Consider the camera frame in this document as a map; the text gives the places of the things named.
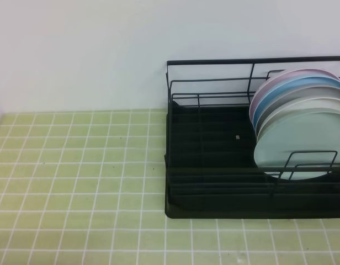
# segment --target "black drip tray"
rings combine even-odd
[[[165,155],[170,218],[340,217],[339,175],[278,182],[249,170],[257,166],[247,105],[199,108],[173,102],[170,110]]]

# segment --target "white plate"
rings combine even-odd
[[[258,167],[284,167],[292,152],[307,150],[335,150],[338,155],[334,162],[340,163],[339,111],[317,108],[280,118],[259,139],[254,150],[254,160]],[[330,163],[333,157],[333,153],[298,153],[292,155],[287,167],[295,167],[302,163]],[[292,180],[324,174],[326,172],[295,172]],[[290,172],[284,172],[281,176],[282,179],[289,177]]]
[[[288,91],[273,101],[270,105],[268,105],[263,113],[259,116],[258,121],[253,124],[256,135],[258,135],[262,124],[266,120],[266,118],[276,109],[281,107],[282,105],[291,102],[292,100],[308,97],[310,95],[314,95],[317,97],[333,97],[340,98],[340,88],[336,87],[301,87],[296,91]]]

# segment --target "dish rack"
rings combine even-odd
[[[253,158],[256,136],[248,108],[255,80],[255,66],[278,63],[340,61],[340,56],[240,60],[183,60],[167,62],[168,114],[166,128],[165,213],[170,218],[340,218],[340,163],[334,150],[295,151],[279,168],[259,168]],[[217,79],[170,79],[169,66],[250,65],[247,77]],[[247,81],[238,92],[172,93],[174,84]],[[188,100],[196,103],[182,104]],[[244,100],[202,103],[203,99]],[[330,152],[323,164],[287,167],[298,153]],[[281,179],[291,172],[290,180]],[[295,172],[325,172],[323,176],[294,180]]]

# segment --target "tiled countertop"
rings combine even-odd
[[[165,115],[5,115],[0,264],[340,265],[340,219],[166,218]]]

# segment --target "white wall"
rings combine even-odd
[[[0,111],[164,107],[165,63],[340,55],[340,0],[0,0]]]

